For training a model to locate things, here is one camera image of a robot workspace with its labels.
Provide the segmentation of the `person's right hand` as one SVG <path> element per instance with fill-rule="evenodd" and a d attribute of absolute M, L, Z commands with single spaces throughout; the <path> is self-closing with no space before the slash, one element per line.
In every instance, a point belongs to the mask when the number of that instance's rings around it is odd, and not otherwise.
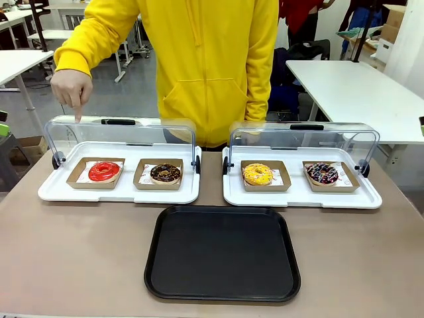
<path fill-rule="evenodd" d="M 74 110 L 75 122 L 79 123 L 93 91 L 91 77 L 77 70 L 59 70 L 52 76 L 50 85 L 60 104 Z"/>

